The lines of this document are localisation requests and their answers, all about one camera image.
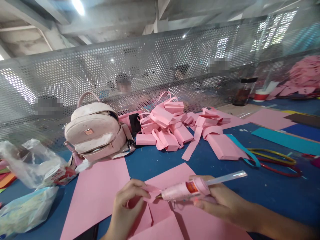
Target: ceiling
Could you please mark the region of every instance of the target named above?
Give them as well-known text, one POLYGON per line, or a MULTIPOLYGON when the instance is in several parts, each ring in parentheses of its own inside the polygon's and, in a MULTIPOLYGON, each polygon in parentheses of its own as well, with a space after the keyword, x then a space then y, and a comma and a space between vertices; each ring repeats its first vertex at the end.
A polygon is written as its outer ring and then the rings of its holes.
POLYGON ((0 60, 287 11, 313 0, 0 0, 0 60), (81 2, 80 15, 73 2, 81 2))

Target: glue gun nozzle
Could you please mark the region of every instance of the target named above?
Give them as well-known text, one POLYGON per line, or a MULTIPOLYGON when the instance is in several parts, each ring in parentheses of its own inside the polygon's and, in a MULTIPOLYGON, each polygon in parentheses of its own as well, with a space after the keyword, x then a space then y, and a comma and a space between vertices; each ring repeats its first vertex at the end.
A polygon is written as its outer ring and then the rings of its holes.
POLYGON ((162 199, 161 193, 158 196, 156 196, 156 199, 162 199))

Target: pink backpack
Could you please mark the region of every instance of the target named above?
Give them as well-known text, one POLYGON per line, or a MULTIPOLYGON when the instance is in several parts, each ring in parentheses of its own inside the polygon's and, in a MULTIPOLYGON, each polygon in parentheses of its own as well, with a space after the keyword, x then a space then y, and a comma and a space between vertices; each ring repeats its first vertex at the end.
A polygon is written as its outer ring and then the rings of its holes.
POLYGON ((122 157, 135 150, 128 126, 119 123, 117 113, 92 92, 85 92, 80 97, 64 136, 67 140, 64 145, 73 152, 76 165, 81 163, 77 153, 92 162, 104 157, 122 157), (98 102, 80 107, 88 94, 94 95, 98 102))

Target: ceiling light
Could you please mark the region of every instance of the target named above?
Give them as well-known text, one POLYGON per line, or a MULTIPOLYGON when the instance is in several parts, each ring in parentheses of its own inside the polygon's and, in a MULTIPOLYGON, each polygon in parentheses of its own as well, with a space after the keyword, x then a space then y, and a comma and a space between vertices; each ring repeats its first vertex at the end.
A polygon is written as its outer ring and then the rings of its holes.
POLYGON ((72 0, 72 4, 74 5, 74 8, 77 10, 77 12, 81 16, 84 16, 84 8, 82 2, 80 0, 72 0))

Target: yellow wire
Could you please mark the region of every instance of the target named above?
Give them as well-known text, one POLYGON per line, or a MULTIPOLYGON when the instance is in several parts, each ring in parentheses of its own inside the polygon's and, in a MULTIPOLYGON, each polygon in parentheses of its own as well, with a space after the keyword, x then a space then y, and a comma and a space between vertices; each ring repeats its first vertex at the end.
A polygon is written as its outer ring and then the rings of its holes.
POLYGON ((282 163, 286 163, 286 164, 290 164, 290 165, 296 165, 297 164, 296 160, 294 160, 293 158, 288 157, 287 155, 284 155, 282 153, 278 153, 276 151, 272 151, 272 150, 269 150, 269 149, 263 149, 263 148, 248 148, 248 150, 250 152, 252 152, 253 154, 256 154, 256 155, 259 155, 259 156, 262 156, 262 157, 265 157, 265 158, 269 158, 269 159, 272 159, 274 161, 278 161, 278 162, 282 162, 282 163), (275 158, 275 157, 271 157, 269 155, 266 155, 266 154, 263 154, 263 153, 259 153, 259 152, 256 152, 256 151, 263 151, 263 152, 273 153, 273 154, 276 154, 276 155, 278 155, 280 157, 283 157, 283 158, 287 159, 287 161, 282 160, 282 159, 278 159, 278 158, 275 158))

